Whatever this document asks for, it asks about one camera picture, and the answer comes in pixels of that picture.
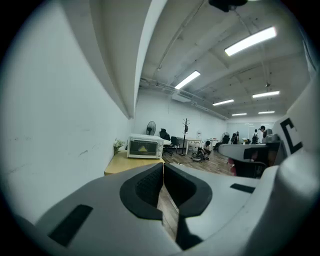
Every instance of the white wall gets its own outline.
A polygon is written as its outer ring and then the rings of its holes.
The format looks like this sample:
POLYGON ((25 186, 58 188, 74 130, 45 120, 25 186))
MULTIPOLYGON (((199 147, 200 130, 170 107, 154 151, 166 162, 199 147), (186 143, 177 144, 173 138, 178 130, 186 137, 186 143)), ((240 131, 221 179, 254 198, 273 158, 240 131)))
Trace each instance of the white wall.
POLYGON ((13 211, 35 223, 104 175, 133 120, 93 73, 57 2, 25 23, 0 79, 1 184, 13 211))
POLYGON ((267 129, 272 129, 274 123, 279 120, 282 115, 279 114, 262 114, 259 116, 239 116, 230 118, 227 120, 226 131, 230 134, 239 132, 239 140, 242 142, 242 138, 249 138, 252 140, 255 129, 259 129, 262 125, 267 129))
POLYGON ((187 137, 195 138, 197 131, 202 132, 202 140, 222 137, 227 130, 227 123, 212 116, 189 103, 181 103, 160 92, 139 90, 134 119, 133 132, 146 134, 150 121, 156 125, 155 135, 159 136, 161 128, 166 129, 170 136, 183 137, 183 119, 190 119, 187 137))
POLYGON ((282 114, 261 114, 259 116, 252 116, 252 117, 246 117, 246 116, 239 116, 239 117, 233 117, 227 120, 227 123, 274 123, 280 118, 282 118, 282 114))

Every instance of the wooden desk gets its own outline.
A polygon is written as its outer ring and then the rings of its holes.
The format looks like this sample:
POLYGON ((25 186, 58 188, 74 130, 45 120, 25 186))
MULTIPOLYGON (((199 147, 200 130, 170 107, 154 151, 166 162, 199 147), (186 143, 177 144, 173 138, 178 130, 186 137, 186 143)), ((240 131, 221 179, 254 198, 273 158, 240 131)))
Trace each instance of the wooden desk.
POLYGON ((132 168, 146 166, 157 163, 164 163, 165 161, 160 159, 145 159, 145 158, 127 158, 126 150, 119 150, 119 153, 115 154, 110 163, 104 171, 104 175, 117 174, 132 168))

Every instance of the person sitting on floor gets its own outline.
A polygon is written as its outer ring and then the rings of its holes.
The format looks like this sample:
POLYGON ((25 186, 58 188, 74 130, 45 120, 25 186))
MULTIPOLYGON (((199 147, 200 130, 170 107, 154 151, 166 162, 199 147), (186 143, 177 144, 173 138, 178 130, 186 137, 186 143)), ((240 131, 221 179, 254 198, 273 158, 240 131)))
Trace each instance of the person sitting on floor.
POLYGON ((210 151, 210 141, 202 143, 202 147, 199 147, 198 150, 202 152, 203 160, 209 160, 210 151))

